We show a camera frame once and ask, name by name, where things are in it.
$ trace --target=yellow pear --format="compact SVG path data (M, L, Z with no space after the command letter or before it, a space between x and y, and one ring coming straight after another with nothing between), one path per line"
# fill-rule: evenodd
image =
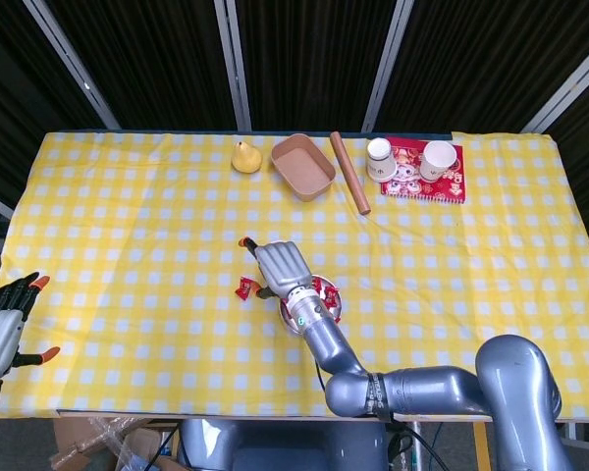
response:
M252 174L262 165L262 154L252 145L240 141L234 147L232 165L239 172Z

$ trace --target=white mug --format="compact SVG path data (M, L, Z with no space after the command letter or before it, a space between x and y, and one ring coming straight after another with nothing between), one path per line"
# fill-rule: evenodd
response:
M397 162L391 151L391 143L376 137L366 146L366 172L373 182L388 182L397 172Z
M455 163L454 147L444 140L432 140L423 149L419 174L426 182L435 182Z

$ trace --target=red candy wrapper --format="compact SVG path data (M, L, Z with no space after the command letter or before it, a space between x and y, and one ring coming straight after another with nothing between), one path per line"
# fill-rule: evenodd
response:
M262 287L259 283L251 278L240 277L240 287L236 289L236 294L243 300L246 301L248 296L253 292L257 292Z
M318 292L321 293L321 279L318 277L312 277L312 286Z
M325 287L325 307L328 309L338 306L338 289L334 287Z

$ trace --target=floor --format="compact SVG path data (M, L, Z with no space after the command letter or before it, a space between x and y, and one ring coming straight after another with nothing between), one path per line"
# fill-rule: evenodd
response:
M0 239L0 252L4 240ZM432 443L438 424L424 424L422 435ZM489 442L493 443L493 431L488 427ZM452 470L477 470L473 433L470 424L449 423L442 428L435 449ZM575 469L589 471L589 450L569 448L569 456ZM49 459L57 452L52 422L44 419L0 420L0 471L26 469L46 471L50 469ZM401 470L396 460L395 470ZM87 467L87 471L107 471L107 451L98 453ZM439 470L436 462L432 470Z

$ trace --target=robotic hand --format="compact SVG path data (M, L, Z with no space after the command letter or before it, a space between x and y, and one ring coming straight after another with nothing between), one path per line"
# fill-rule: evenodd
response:
M39 292L50 280L48 277L38 279L38 276L38 273L31 273L0 288L0 387L1 378L11 367L41 365L59 352L59 347L55 346L41 354L18 353L20 337L30 309Z
M325 399L335 414L490 415L500 469L570 471L555 418L561 395L541 349L518 336L487 340L476 355L477 377L453 366L369 373L312 288L312 275L293 242L241 245L256 257L272 293L288 310L319 366L332 374Z

